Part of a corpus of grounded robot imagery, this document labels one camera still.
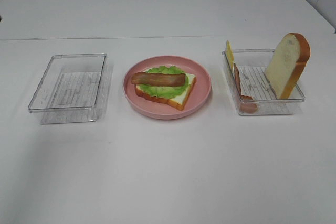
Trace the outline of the clear plastic tray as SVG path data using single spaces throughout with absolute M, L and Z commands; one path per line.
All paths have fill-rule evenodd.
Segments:
M 277 99 L 264 71 L 272 59 L 274 49 L 234 49 L 234 63 L 238 67 L 240 84 L 243 95 L 253 98 L 252 103 L 257 104 L 255 113 L 238 111 L 238 90 L 235 75 L 231 72 L 225 52 L 224 73 L 233 97 L 236 111 L 239 115 L 288 115 L 294 114 L 299 105 L 305 101 L 305 96 L 300 87 L 296 85 L 290 97 L 286 100 Z
M 94 122 L 105 114 L 112 70 L 106 54 L 52 56 L 28 110 L 41 124 Z

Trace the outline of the yellow cheese slice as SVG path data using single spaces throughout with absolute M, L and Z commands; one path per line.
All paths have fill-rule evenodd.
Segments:
M 226 41 L 225 55 L 228 60 L 231 72 L 234 73 L 234 54 L 228 40 Z

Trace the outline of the green lettuce leaf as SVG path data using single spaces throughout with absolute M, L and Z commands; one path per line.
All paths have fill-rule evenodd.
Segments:
M 174 99 L 184 95 L 187 90 L 191 87 L 194 80 L 196 80 L 196 75 L 186 73 L 177 66 L 171 65 L 169 67 L 161 65 L 159 67 L 153 67 L 146 69 L 145 72 L 148 73 L 162 73 L 162 74 L 185 74 L 185 84 L 183 86 L 171 87 L 171 86 L 151 86 L 148 84 L 136 84 L 135 87 L 138 90 L 148 94 L 150 97 L 164 98 L 164 99 Z

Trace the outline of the bacon strip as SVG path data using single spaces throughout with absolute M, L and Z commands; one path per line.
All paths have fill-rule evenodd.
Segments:
M 233 66 L 234 66 L 235 83 L 238 90 L 238 102 L 239 102 L 238 111 L 244 113 L 255 113 L 258 110 L 258 106 L 255 103 L 249 102 L 253 100 L 251 96 L 242 94 L 238 67 L 236 66 L 235 63 L 233 64 Z
M 185 84 L 186 74 L 164 74 L 137 72 L 131 77 L 132 84 L 146 84 L 151 86 L 178 87 Z

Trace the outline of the clear right plastic tray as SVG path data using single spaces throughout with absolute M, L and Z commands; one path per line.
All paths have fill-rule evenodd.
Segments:
M 277 99 L 264 71 L 272 59 L 274 49 L 234 49 L 234 63 L 238 67 L 240 84 L 243 95 L 253 98 L 252 103 L 257 104 L 255 113 L 238 111 L 238 90 L 235 75 L 231 72 L 225 52 L 224 73 L 233 97 L 236 111 L 239 115 L 288 115 L 294 114 L 299 105 L 305 101 L 305 96 L 300 87 L 296 85 L 290 97 L 286 100 Z

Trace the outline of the pink round plate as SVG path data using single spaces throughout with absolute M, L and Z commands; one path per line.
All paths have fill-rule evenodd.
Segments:
M 161 65 L 174 65 L 187 73 L 196 75 L 196 83 L 185 108 L 179 111 L 167 104 L 152 102 L 136 95 L 134 84 L 131 83 L 131 76 Z M 199 63 L 184 57 L 178 56 L 156 56 L 136 63 L 126 73 L 123 81 L 123 90 L 129 104 L 139 113 L 154 119 L 173 120 L 188 116 L 199 110 L 207 101 L 211 92 L 211 78 L 206 69 Z

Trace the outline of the bread slice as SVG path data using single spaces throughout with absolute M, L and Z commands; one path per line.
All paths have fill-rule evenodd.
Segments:
M 174 99 L 164 99 L 164 98 L 157 98 L 157 97 L 150 97 L 148 94 L 142 92 L 141 90 L 138 90 L 135 87 L 135 92 L 136 95 L 145 98 L 146 100 L 149 101 L 153 101 L 153 102 L 157 102 L 157 103 L 163 103 L 163 104 L 167 104 L 173 108 L 176 108 L 180 111 L 184 110 L 184 107 L 188 101 L 188 98 L 190 96 L 191 91 L 193 90 L 194 84 L 196 83 L 196 80 L 193 81 L 191 87 L 187 90 L 186 93 L 184 93 L 184 95 L 179 96 L 179 97 L 175 97 Z
M 302 34 L 288 33 L 277 45 L 265 70 L 277 99 L 288 99 L 308 60 L 310 46 Z

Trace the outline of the clear left plastic tray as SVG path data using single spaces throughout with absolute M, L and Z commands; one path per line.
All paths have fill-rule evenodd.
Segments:
M 94 122 L 105 114 L 112 70 L 106 54 L 52 56 L 28 110 L 41 124 Z

